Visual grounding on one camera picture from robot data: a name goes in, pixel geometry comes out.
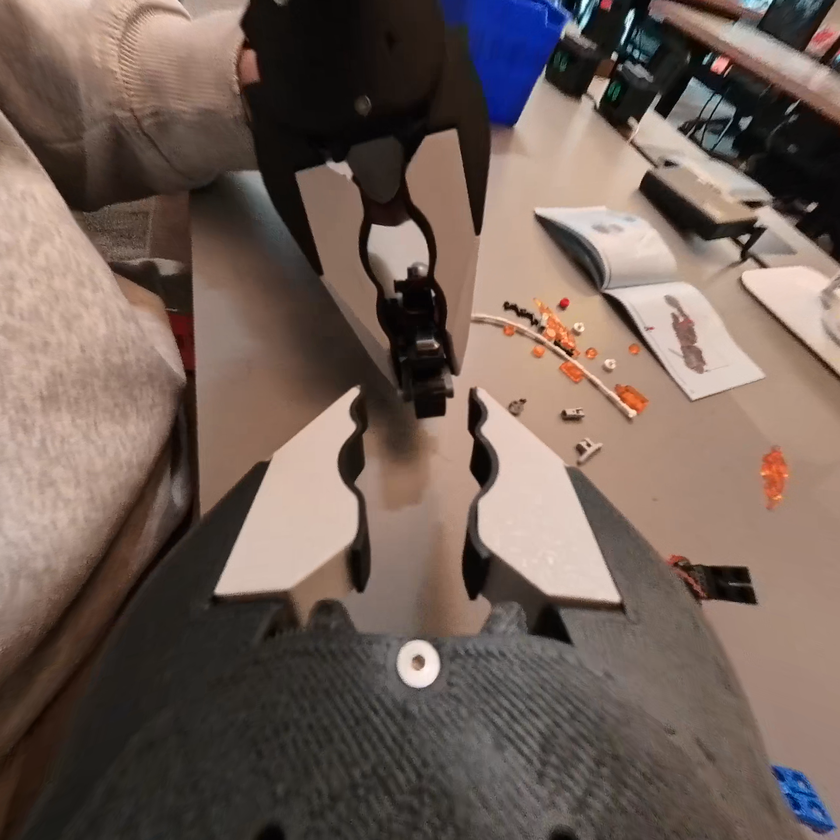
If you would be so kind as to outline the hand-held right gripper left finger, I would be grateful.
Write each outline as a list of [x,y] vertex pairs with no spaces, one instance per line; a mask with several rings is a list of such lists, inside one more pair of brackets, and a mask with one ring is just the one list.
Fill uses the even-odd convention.
[[320,602],[364,592],[371,542],[357,481],[367,427],[357,385],[275,451],[214,598]]

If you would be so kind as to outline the black lego motorcycle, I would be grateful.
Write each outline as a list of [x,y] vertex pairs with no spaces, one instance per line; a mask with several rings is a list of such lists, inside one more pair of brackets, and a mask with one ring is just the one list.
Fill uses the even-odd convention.
[[411,373],[434,373],[446,368],[453,376],[452,350],[444,296],[428,264],[412,263],[406,277],[394,281],[393,290],[394,295],[385,303],[385,323],[396,380],[403,395]]

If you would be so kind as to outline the black lego tire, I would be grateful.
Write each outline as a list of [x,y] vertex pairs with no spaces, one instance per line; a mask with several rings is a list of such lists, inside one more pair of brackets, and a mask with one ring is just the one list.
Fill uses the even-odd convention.
[[444,416],[448,400],[454,396],[449,369],[426,374],[411,373],[403,395],[405,402],[413,406],[418,421]]

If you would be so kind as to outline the blue plastic bin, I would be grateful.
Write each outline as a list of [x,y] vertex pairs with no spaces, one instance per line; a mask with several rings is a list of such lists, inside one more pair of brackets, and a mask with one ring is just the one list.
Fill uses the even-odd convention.
[[554,1],[441,1],[447,25],[465,27],[490,121],[512,127],[572,12]]

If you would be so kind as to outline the instruction booklet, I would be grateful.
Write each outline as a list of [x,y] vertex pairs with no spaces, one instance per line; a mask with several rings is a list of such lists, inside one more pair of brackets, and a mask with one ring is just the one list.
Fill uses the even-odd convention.
[[605,206],[533,212],[598,291],[624,309],[691,401],[764,379],[709,300],[679,278],[676,258],[648,221]]

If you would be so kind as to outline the orange lego flame piece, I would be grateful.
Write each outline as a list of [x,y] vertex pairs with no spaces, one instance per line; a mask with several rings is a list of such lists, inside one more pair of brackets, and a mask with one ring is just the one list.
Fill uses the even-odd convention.
[[574,333],[565,326],[559,313],[538,298],[534,298],[533,303],[537,309],[539,333],[563,352],[573,358],[577,357],[580,352]]

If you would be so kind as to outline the long orange lego flame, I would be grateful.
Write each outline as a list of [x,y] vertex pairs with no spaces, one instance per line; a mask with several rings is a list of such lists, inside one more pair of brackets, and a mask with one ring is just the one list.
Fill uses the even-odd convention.
[[768,511],[774,510],[784,499],[790,477],[789,467],[780,446],[773,445],[770,451],[762,456],[759,474],[765,507]]

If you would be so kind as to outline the orange flame minifigure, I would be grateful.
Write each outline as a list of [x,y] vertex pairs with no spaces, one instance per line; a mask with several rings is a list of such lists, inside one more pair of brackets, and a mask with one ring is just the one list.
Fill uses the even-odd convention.
[[676,554],[668,558],[667,564],[698,602],[758,604],[751,573],[745,566],[692,563]]

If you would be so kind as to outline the black charging case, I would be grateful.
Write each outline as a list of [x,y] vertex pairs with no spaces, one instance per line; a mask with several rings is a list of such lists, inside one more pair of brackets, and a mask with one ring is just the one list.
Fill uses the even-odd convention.
[[657,95],[659,84],[644,66],[626,60],[614,67],[598,102],[598,113],[614,128],[638,123]]
[[546,81],[565,96],[580,100],[603,58],[601,48],[579,34],[564,34],[547,62]]

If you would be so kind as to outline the black power bank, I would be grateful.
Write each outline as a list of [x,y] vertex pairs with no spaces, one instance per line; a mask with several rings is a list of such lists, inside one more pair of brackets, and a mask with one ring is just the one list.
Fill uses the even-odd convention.
[[747,237],[756,212],[720,193],[690,171],[652,168],[643,176],[639,192],[680,231],[706,241]]

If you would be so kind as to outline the person's grey sweater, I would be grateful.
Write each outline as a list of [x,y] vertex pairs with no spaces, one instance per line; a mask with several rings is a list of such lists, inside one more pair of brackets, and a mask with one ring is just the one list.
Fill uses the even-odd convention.
[[185,375],[161,303],[116,277],[2,117],[2,757],[186,512]]

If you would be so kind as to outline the grey flat pouch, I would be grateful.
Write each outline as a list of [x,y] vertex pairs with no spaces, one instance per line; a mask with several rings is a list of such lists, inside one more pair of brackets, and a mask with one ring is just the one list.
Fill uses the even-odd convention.
[[767,207],[774,201],[770,191],[733,164],[719,160],[680,135],[658,138],[638,133],[634,147],[659,169],[682,169],[720,193],[751,207]]

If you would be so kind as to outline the white laptop stand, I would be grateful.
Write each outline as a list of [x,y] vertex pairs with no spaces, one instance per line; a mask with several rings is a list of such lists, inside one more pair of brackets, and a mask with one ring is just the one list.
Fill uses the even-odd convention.
[[775,320],[839,375],[839,276],[789,266],[751,269],[741,284]]

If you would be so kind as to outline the wooden desk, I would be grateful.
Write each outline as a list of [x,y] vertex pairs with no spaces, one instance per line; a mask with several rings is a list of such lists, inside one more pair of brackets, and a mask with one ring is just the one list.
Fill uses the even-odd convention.
[[659,23],[729,58],[732,64],[839,125],[839,76],[829,66],[756,27],[682,3],[651,2],[649,11]]

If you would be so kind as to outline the red blue minifigure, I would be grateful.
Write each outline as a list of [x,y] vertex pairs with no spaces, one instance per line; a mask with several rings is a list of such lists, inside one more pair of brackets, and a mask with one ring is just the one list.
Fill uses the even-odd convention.
[[837,825],[809,778],[801,771],[773,764],[771,771],[796,820],[816,834],[829,834]]

